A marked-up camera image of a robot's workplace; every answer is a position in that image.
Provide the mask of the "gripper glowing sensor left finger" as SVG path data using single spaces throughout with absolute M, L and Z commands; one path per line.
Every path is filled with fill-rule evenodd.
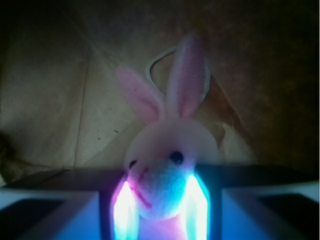
M 3 240 L 135 240 L 138 234 L 123 170 L 44 171 L 0 189 Z

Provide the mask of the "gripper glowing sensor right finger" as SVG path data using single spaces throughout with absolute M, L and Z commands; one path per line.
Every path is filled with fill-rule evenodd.
M 320 182 L 281 166 L 199 164 L 186 205 L 190 240 L 317 240 Z

